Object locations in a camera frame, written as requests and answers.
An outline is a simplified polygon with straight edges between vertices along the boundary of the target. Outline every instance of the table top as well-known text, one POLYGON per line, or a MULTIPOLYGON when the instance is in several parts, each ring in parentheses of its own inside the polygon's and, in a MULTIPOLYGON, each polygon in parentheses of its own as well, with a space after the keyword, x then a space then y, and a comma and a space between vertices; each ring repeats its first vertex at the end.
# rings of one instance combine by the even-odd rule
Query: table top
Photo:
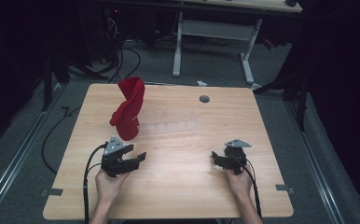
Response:
MULTIPOLYGON (((118 137, 109 120, 124 100, 118 85, 90 85, 52 186, 62 195, 48 196, 45 218, 84 218, 87 160, 97 146, 118 137)), ((224 156, 224 144, 234 139, 252 145, 243 150, 256 171, 262 216, 292 216, 287 192, 276 189, 284 181, 250 89, 146 85, 138 119, 139 134, 124 141, 134 144, 134 151, 123 159, 143 152, 146 159, 125 181, 111 218, 239 217, 226 174, 212 158, 212 151, 224 156), (202 95, 210 101, 202 103, 202 95)), ((91 165, 100 162, 102 153, 95 154, 91 165)), ((89 174, 91 212, 99 167, 89 174)))
POLYGON ((301 12, 302 7, 297 3, 294 7, 288 6, 284 0, 178 0, 185 3, 219 5, 223 7, 247 7, 282 12, 301 12))

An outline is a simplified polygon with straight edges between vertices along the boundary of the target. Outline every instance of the desk leg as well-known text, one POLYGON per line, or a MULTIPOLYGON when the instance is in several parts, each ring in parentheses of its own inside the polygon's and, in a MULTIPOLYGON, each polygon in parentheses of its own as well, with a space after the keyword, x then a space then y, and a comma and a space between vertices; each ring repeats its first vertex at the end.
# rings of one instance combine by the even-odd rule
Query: desk leg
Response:
POLYGON ((179 22, 177 28, 177 47, 176 47, 176 53, 174 54, 174 63, 173 63, 174 77, 180 77, 182 34, 183 34, 183 12, 179 12, 179 22))
POLYGON ((247 47, 247 51, 245 53, 241 54, 244 75, 246 76, 246 81, 249 84, 254 83, 252 70, 250 69, 250 64, 249 64, 249 57, 252 52, 253 45, 256 42, 256 36, 258 35, 258 31, 259 31, 259 27, 261 26, 261 22, 262 22, 261 19, 256 21, 256 25, 254 26, 254 29, 253 29, 253 32, 252 32, 252 35, 251 35, 251 38, 249 41, 249 45, 247 47))

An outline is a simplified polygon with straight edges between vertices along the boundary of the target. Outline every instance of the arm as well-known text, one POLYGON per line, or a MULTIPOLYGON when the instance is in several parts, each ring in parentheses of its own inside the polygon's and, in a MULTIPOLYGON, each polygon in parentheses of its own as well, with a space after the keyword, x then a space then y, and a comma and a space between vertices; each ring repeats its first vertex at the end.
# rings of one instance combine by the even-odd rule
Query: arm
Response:
POLYGON ((262 224, 262 220, 256 212, 256 208, 250 198, 252 180, 245 171, 239 175, 233 174, 233 170, 226 169, 229 186, 236 199, 244 224, 262 224))
POLYGON ((98 202, 93 211, 93 216, 90 221, 91 224, 107 223, 111 206, 118 197, 122 184, 129 175, 130 173, 119 175, 118 177, 111 177, 104 170, 100 170, 95 176, 98 202))

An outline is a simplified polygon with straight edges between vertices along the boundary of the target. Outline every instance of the small hole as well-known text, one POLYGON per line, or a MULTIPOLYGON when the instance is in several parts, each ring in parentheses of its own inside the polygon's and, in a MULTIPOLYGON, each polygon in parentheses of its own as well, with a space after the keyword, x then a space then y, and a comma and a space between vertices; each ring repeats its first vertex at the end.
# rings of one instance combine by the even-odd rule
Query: small hole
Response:
POLYGON ((209 96, 207 96, 207 95, 202 95, 202 96, 200 96, 200 101, 202 102, 202 103, 209 103, 209 101, 210 101, 210 98, 209 98, 209 96))

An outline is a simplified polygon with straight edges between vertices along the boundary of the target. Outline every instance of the wire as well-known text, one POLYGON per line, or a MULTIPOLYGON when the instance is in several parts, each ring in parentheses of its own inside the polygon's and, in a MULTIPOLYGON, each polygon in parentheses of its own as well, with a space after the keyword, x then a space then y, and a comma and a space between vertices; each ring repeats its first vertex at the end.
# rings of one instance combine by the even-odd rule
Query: wire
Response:
POLYGON ((65 115, 62 119, 60 119, 52 128, 51 130, 49 130, 46 138, 44 138, 44 141, 43 141, 43 145, 41 146, 41 159, 43 160, 44 164, 47 166, 47 168, 53 173, 53 174, 57 174, 58 172, 53 169, 47 162, 46 160, 46 156, 45 156, 45 147, 46 147, 46 143, 47 143, 47 140, 49 138, 49 136, 52 134, 52 132, 58 127, 58 125, 60 125, 62 123, 62 121, 64 121, 65 119, 71 117, 73 115, 73 113, 75 113, 78 109, 81 108, 81 105, 76 107, 76 109, 72 110, 69 114, 65 115))
POLYGON ((256 211, 257 211, 259 217, 262 218, 262 215, 261 215, 261 204, 260 204, 260 202, 259 202, 258 188, 257 188, 257 186, 256 186, 256 173, 255 173, 253 164, 252 164, 249 160, 246 159, 246 161, 250 164, 250 166, 251 166, 251 168, 252 168, 253 174, 251 174, 250 171, 246 168, 245 165, 243 165, 240 161, 238 161, 238 159, 236 159, 232 154, 229 153, 229 155, 232 157, 232 159, 234 159, 234 160, 243 168, 244 171, 247 172, 247 174, 249 174, 250 178, 252 179, 253 189, 254 189, 254 192, 255 192, 256 211))
POLYGON ((206 43, 215 44, 215 45, 220 45, 220 46, 227 46, 227 45, 230 45, 230 44, 236 44, 236 43, 240 42, 240 40, 231 39, 231 40, 229 40, 229 41, 226 42, 226 43, 220 43, 220 42, 214 41, 214 39, 215 39, 215 38, 208 38, 208 40, 206 41, 206 43))
POLYGON ((115 80, 114 83, 117 83, 117 82, 116 82, 116 81, 117 81, 117 75, 118 75, 118 77, 119 77, 119 70, 122 68, 122 63, 123 63, 123 61, 124 61, 124 54, 123 54, 123 51, 122 51, 122 47, 121 47, 121 49, 119 50, 119 53, 120 53, 120 55, 121 55, 121 61, 120 61, 120 63, 119 63, 119 66, 118 66, 118 68, 117 68, 116 73, 115 73, 113 76, 111 76, 111 78, 108 80, 108 83, 111 83, 111 82, 113 81, 113 78, 114 78, 114 77, 116 78, 116 80, 115 80))
POLYGON ((226 81, 224 78, 221 78, 221 77, 216 77, 217 79, 220 79, 221 81, 227 83, 227 85, 229 85, 230 87, 233 87, 232 84, 230 84, 228 81, 226 81))
POLYGON ((188 48, 186 47, 184 44, 182 44, 182 48, 183 49, 191 49, 191 50, 194 50, 194 49, 200 49, 201 47, 204 46, 205 42, 206 42, 206 38, 203 37, 203 36, 188 36, 188 38, 184 38, 185 40, 192 40, 192 39, 201 39, 201 43, 199 46, 197 46, 196 48, 188 48))
POLYGON ((127 50, 130 50, 130 51, 132 51, 133 53, 135 53, 135 54, 137 55, 137 57, 139 58, 139 61, 137 62, 136 67, 133 68, 133 70, 132 70, 127 76, 125 76, 124 79, 127 78, 127 77, 129 77, 134 71, 136 71, 136 69, 139 67, 140 61, 141 61, 141 58, 140 58, 140 54, 139 54, 139 53, 137 53, 137 52, 134 51, 133 49, 127 49, 127 50))
POLYGON ((83 181, 83 195, 84 195, 84 222, 86 224, 90 223, 90 202, 88 200, 88 173, 90 172, 90 169, 93 168, 96 165, 93 165, 90 168, 90 161, 92 160, 93 156, 95 155, 95 153, 97 151, 99 151, 99 149, 102 148, 106 148, 107 147, 107 142, 105 142, 103 145, 98 146, 97 148, 95 148, 92 153, 90 154, 90 158, 88 159, 87 162, 87 166, 85 167, 85 172, 84 172, 84 181, 83 181))
POLYGON ((178 16, 179 16, 179 13, 177 12, 177 13, 176 13, 176 17, 174 18, 174 22, 173 22, 173 26, 172 26, 171 31, 170 31, 166 36, 164 36, 164 37, 161 38, 161 39, 157 39, 156 41, 171 39, 171 38, 177 36, 177 35, 172 35, 172 36, 170 36, 170 35, 173 33, 174 27, 175 27, 176 24, 177 24, 178 16))
POLYGON ((102 164, 101 164, 101 163, 94 164, 93 166, 91 166, 91 168, 89 168, 88 173, 90 172, 90 170, 91 170, 92 168, 94 168, 95 166, 98 166, 98 165, 102 165, 102 164))
POLYGON ((108 52, 108 57, 107 58, 112 58, 111 63, 106 67, 103 68, 97 72, 93 71, 91 68, 88 68, 87 66, 83 66, 81 64, 77 65, 75 63, 70 63, 72 64, 77 70, 79 71, 75 71, 74 69, 67 67, 67 71, 73 75, 77 75, 77 76, 92 76, 92 77, 99 77, 101 79, 106 79, 106 77, 100 77, 99 75, 109 72, 112 69, 114 69, 116 66, 118 66, 118 56, 117 56, 117 50, 119 48, 122 48, 122 34, 118 32, 118 26, 116 24, 115 21, 113 21, 110 18, 107 18, 108 21, 111 21, 112 24, 111 26, 108 28, 108 32, 106 32, 105 34, 107 35, 108 38, 108 43, 109 43, 109 52, 108 52), (116 27, 114 34, 113 34, 113 39, 111 38, 111 30, 113 29, 113 27, 116 27))
POLYGON ((157 42, 158 45, 160 46, 163 46, 163 47, 171 47, 171 46, 174 46, 177 44, 177 41, 176 40, 172 40, 172 38, 174 38, 175 36, 172 36, 171 38, 167 38, 165 40, 160 40, 159 42, 157 42), (164 41, 171 41, 170 44, 162 44, 161 42, 164 42, 164 41))

